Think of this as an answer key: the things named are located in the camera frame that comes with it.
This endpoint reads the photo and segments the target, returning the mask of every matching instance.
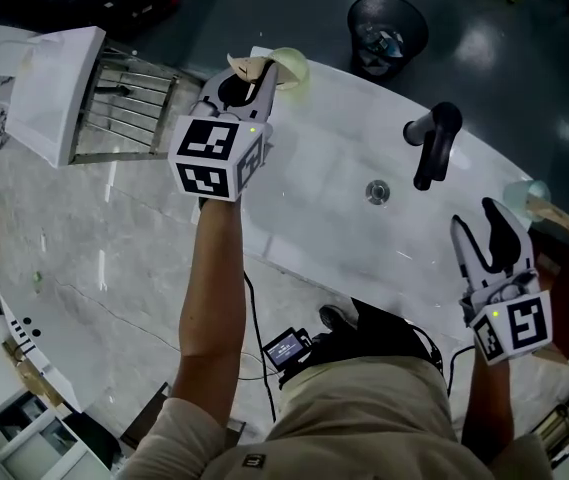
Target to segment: dark floor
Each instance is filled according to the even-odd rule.
[[[140,55],[210,76],[226,53],[291,46],[349,69],[355,0],[182,0],[133,42]],[[426,17],[426,49],[383,85],[430,107],[449,100],[465,127],[545,180],[569,212],[569,16],[566,0],[409,0]],[[569,242],[566,233],[548,231]]]

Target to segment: drain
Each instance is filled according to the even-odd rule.
[[[388,201],[391,190],[382,180],[373,180],[366,185],[366,199],[369,203],[380,205]]]

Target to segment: forearm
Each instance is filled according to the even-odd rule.
[[[221,425],[230,414],[246,325],[240,203],[202,208],[180,317],[182,358],[172,395]]]
[[[485,464],[513,440],[510,385],[508,361],[488,366],[476,345],[462,444]]]

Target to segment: floor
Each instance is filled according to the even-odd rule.
[[[131,44],[140,55],[208,77],[226,54],[298,48],[348,71],[355,0],[181,0]],[[545,180],[569,212],[569,16],[566,0],[408,0],[425,16],[426,49],[382,82],[424,106],[452,101],[464,126]],[[545,231],[569,242],[552,225]]]
[[[32,284],[39,272],[52,293],[104,347],[108,388],[87,411],[120,436],[180,360],[177,337],[190,269],[195,201],[178,193],[168,163],[120,162],[55,170],[11,142],[0,151],[0,270],[14,283]],[[104,269],[100,272],[100,256]],[[263,339],[288,327],[322,331],[323,304],[350,308],[329,293],[254,259],[245,268],[257,296]],[[462,344],[427,329],[447,364]],[[232,417],[247,422],[244,441],[271,427],[254,328],[244,342]],[[461,429],[473,355],[456,364],[451,410]],[[518,434],[530,430],[569,394],[569,367],[532,356],[512,363]],[[277,377],[269,377],[279,398]]]

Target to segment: black faucet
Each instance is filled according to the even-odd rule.
[[[462,113],[452,103],[435,105],[417,121],[404,126],[404,139],[411,146],[421,146],[422,156],[413,178],[417,190],[428,190],[431,181],[444,181],[453,140],[462,129]]]

